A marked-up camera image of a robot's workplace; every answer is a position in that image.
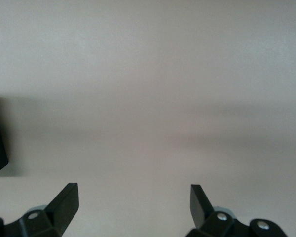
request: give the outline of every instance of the smooth surface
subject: smooth surface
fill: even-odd
[[[78,182],[71,236],[183,237],[191,184],[296,236],[296,1],[0,1],[6,223]]]

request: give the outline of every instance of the gray surface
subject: gray surface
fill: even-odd
[[[0,1],[6,222],[79,183],[70,236],[183,237],[190,184],[296,236],[296,1]]]

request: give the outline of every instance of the silver screw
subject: silver screw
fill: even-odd
[[[29,219],[37,218],[37,217],[38,217],[38,214],[39,214],[39,212],[33,212],[33,213],[31,213],[31,214],[28,216],[28,218],[29,218]]]
[[[264,221],[258,221],[257,224],[261,229],[264,229],[264,230],[270,229],[270,226]]]
[[[226,221],[227,220],[227,216],[225,214],[223,214],[223,213],[218,213],[217,218],[220,219],[221,221]]]

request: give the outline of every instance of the screw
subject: screw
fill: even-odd
[[[264,229],[264,230],[270,229],[270,226],[264,221],[258,221],[257,224],[261,229]]]
[[[226,221],[227,220],[227,216],[225,214],[223,214],[223,213],[218,213],[217,218],[220,219],[221,221]]]
[[[39,212],[33,212],[33,213],[31,213],[31,214],[28,216],[28,218],[29,218],[29,219],[37,218],[37,217],[38,217],[38,214],[39,214]]]

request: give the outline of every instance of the table surface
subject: table surface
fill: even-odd
[[[0,217],[183,237],[191,184],[296,236],[296,1],[0,1]]]

